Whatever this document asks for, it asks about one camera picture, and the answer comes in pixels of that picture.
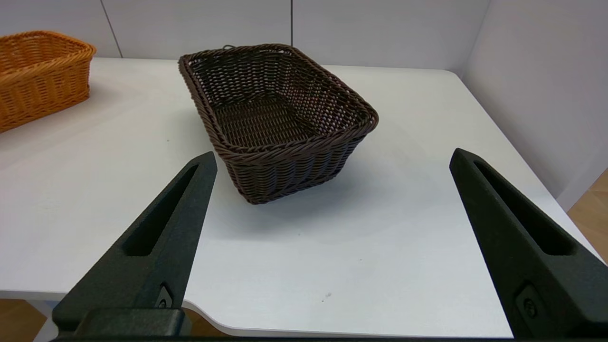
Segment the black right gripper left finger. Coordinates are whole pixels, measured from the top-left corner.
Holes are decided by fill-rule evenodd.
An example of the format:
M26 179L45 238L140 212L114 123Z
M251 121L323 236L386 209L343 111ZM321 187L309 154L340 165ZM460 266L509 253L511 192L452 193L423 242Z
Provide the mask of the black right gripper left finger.
M213 152L189 161L59 301L60 334L188 334L182 309L211 191Z

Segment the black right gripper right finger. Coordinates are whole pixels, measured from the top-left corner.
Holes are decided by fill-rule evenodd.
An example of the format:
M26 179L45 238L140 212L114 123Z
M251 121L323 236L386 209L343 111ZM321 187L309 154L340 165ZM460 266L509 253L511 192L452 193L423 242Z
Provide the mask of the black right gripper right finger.
M513 336L606 339L607 266L477 154L449 169Z

